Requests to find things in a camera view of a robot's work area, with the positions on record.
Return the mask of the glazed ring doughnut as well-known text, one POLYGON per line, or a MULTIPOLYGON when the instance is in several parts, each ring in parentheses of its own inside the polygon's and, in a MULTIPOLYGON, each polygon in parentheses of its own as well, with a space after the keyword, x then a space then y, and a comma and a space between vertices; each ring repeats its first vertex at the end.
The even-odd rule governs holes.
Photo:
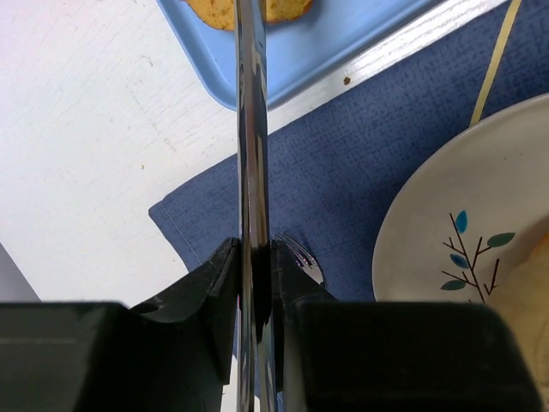
POLYGON ((548 237, 496 287, 489 304, 515 335, 522 357, 548 403, 548 237))

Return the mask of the yellow sponge cake slice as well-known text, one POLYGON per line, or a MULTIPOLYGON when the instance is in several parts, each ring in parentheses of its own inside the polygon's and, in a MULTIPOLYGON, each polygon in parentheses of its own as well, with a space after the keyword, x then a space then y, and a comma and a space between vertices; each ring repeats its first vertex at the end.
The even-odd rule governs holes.
MULTIPOLYGON (((185 3, 211 28, 222 31, 234 29, 233 0, 187 0, 185 3)), ((312 4, 311 0, 268 0, 265 2, 267 23, 295 20, 305 14, 312 4)))

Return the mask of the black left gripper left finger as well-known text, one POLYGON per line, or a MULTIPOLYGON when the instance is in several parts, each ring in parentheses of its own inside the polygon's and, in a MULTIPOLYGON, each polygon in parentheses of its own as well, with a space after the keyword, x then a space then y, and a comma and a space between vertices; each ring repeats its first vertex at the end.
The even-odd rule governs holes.
POLYGON ((217 411, 231 375, 238 242, 141 304, 4 303, 4 411, 217 411))

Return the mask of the stainless steel food tongs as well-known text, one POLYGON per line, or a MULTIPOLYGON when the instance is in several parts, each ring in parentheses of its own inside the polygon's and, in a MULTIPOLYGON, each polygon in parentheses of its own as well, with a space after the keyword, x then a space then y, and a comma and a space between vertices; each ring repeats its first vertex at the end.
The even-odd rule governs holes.
POLYGON ((237 1, 234 14, 241 251, 238 410, 275 411, 265 3, 237 1))

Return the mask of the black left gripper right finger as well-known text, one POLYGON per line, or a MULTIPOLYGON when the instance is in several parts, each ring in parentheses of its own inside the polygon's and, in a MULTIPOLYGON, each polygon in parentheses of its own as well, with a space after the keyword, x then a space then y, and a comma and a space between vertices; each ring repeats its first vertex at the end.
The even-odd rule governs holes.
POLYGON ((280 241, 271 268, 285 410, 543 410, 515 338, 488 307, 341 301, 280 241))

